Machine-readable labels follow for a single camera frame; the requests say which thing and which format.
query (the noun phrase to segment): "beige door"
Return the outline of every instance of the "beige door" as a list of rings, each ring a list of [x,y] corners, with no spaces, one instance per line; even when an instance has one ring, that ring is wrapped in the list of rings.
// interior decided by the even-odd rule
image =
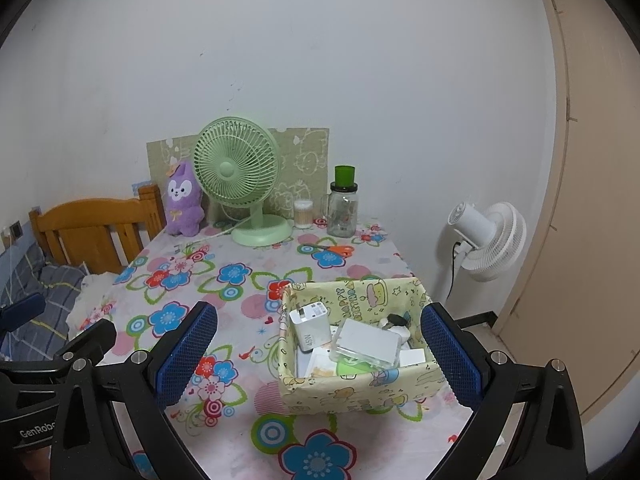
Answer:
[[[499,335],[517,362],[561,358],[583,413],[640,349],[640,55],[604,0],[551,1],[564,161],[542,251]]]

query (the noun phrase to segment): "floral tablecloth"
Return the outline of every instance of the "floral tablecloth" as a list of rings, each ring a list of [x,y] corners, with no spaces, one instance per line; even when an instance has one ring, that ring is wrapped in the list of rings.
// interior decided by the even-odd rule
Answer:
[[[322,221],[268,248],[246,248],[231,236],[196,242],[162,232],[115,280],[85,321],[111,319],[116,345],[105,363],[149,350],[199,300],[218,311],[218,332],[180,402],[169,406],[178,434],[212,478],[236,480],[423,479],[442,459],[471,410],[445,385],[436,396],[399,397],[368,412],[287,415],[277,383],[278,311],[291,282],[411,275],[387,233],[359,226],[347,240],[327,236]],[[340,246],[340,249],[319,249]],[[127,420],[118,416],[134,460],[155,478]]]

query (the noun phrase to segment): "purple plush toy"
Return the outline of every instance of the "purple plush toy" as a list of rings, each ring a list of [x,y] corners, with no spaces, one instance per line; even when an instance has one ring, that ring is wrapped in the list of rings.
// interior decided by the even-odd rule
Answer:
[[[200,231],[204,210],[200,206],[202,190],[191,164],[181,161],[169,179],[164,206],[166,231],[170,235],[195,236]]]

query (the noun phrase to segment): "fan stand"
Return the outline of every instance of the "fan stand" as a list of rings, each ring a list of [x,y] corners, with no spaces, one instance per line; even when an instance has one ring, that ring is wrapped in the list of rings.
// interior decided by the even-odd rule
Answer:
[[[253,204],[250,211],[251,219],[231,231],[231,237],[237,244],[265,247],[280,243],[291,236],[293,227],[289,221],[282,216],[263,214],[262,202]]]

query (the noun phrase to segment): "tile floor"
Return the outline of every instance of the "tile floor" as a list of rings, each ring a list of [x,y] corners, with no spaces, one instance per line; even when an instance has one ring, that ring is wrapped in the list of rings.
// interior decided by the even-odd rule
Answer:
[[[491,352],[492,350],[502,350],[507,355],[509,355],[509,357],[511,357],[509,351],[507,350],[507,347],[498,336],[491,332],[491,329],[486,323],[483,323],[482,325],[471,326],[466,330],[476,336],[476,339],[478,339],[478,341],[482,343],[482,346],[484,346],[485,350],[489,352]],[[507,418],[507,422],[504,425],[504,430],[502,430],[502,436],[504,437],[506,443],[503,446],[498,446],[494,449],[494,452],[491,453],[489,460],[480,473],[478,480],[488,480],[498,471],[498,467],[500,467],[502,459],[507,453],[507,449],[509,449],[509,444],[511,443],[513,434],[515,433],[518,426],[518,421],[520,420],[520,415],[522,414],[523,407],[524,404],[514,404],[511,408],[509,418]]]

